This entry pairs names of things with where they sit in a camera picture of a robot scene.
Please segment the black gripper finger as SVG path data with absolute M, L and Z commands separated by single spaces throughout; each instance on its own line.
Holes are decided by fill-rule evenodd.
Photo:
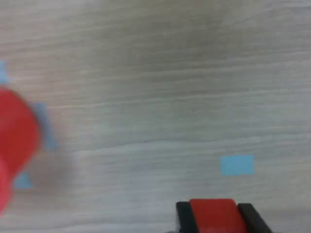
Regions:
M 199 233 L 189 201 L 177 202 L 176 213 L 178 233 Z
M 273 233 L 252 204 L 239 203 L 238 210 L 245 222 L 247 233 Z

